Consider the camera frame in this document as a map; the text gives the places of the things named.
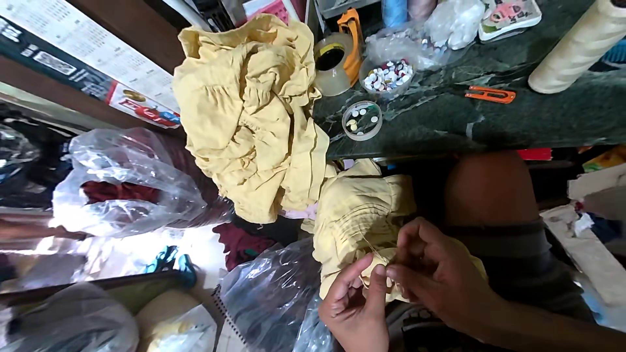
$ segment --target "shorts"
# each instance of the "shorts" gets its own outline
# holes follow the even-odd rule
[[[594,322],[570,268],[554,257],[543,222],[484,227],[446,227],[485,265],[491,288],[507,301]]]
[[[489,285],[504,299],[594,322],[569,267],[550,252],[542,221],[441,230],[483,261]],[[391,302],[386,307],[386,320],[390,352],[507,351],[447,327],[418,304]]]

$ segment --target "floor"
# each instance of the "floor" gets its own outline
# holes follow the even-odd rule
[[[89,237],[84,241],[48,237],[36,248],[10,253],[19,279],[0,290],[20,291],[43,286],[143,274],[166,246],[178,246],[176,257],[189,254],[198,274],[198,290],[209,292],[226,273],[224,245],[215,225],[195,229],[160,229],[121,239]]]

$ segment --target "leg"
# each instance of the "leg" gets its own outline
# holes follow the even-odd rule
[[[530,173],[516,152],[462,158],[444,201],[444,233],[483,261],[500,296],[593,321],[565,265],[549,251]]]
[[[445,190],[447,225],[511,225],[539,218],[533,184],[515,151],[462,158]]]

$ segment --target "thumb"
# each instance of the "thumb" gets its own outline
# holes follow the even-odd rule
[[[365,309],[373,314],[385,315],[385,295],[387,294],[387,275],[385,267],[378,264],[369,276],[369,289]]]
[[[431,296],[431,292],[438,285],[438,282],[432,280],[430,277],[399,264],[388,266],[387,276],[423,301],[428,300]]]

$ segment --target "orange tape dispenser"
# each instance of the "orange tape dispenser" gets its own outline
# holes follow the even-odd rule
[[[337,21],[339,33],[319,41],[314,47],[316,78],[314,85],[322,95],[339,95],[359,80],[363,34],[359,14],[348,9]]]

